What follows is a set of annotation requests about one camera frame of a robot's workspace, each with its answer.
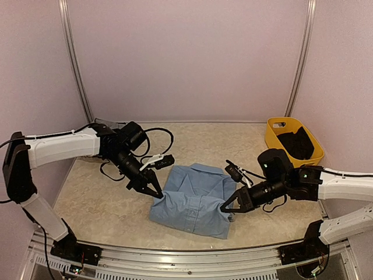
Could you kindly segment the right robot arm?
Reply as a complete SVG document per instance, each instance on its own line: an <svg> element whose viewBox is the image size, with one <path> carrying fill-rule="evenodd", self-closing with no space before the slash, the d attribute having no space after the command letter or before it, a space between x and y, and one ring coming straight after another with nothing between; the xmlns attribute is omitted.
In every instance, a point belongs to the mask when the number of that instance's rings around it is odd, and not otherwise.
<svg viewBox="0 0 373 280"><path fill-rule="evenodd" d="M330 244L372 230L371 173L347 173L312 165L294 167L282 149L268 149L257 160L263 171L262 182L256 185L249 180L244 182L220 207L222 212L247 213L279 197L297 201L340 199L368 203L347 215L310 223L302 241L279 247L283 265L324 256Z"/></svg>

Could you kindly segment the light blue long sleeve shirt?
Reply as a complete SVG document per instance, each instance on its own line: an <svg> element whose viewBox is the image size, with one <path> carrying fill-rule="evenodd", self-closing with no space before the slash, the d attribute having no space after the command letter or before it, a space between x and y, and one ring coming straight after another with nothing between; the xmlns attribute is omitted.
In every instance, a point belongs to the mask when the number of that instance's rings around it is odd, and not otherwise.
<svg viewBox="0 0 373 280"><path fill-rule="evenodd" d="M161 225L201 236L227 239L232 215L220 207L233 195L237 183L218 167L175 165L155 198L149 219Z"/></svg>

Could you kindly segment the grey denim shirt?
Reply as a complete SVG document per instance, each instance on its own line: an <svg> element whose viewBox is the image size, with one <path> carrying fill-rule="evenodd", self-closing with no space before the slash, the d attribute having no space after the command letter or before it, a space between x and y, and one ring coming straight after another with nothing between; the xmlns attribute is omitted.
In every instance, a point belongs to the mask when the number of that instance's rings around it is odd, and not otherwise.
<svg viewBox="0 0 373 280"><path fill-rule="evenodd" d="M103 120L103 119L100 119L100 118L95 118L94 122L98 123L98 124L104 124L105 126L111 128L112 130L116 129L116 128L121 128L122 127L122 125L120 123L118 123L118 122Z"/></svg>

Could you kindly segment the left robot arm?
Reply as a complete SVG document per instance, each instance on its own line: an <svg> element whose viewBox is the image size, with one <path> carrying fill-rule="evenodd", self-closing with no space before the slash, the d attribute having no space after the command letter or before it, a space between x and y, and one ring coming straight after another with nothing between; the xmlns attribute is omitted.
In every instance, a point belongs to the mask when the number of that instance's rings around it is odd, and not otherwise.
<svg viewBox="0 0 373 280"><path fill-rule="evenodd" d="M31 171L60 160L99 156L113 163L129 179L127 189L162 198L155 172L133 154L146 138L142 127L133 121L116 129L94 122L81 129L52 135L24 136L15 132L5 142L8 148L2 172L7 195L53 239L52 255L96 265L101 249L78 243L71 228L38 193Z"/></svg>

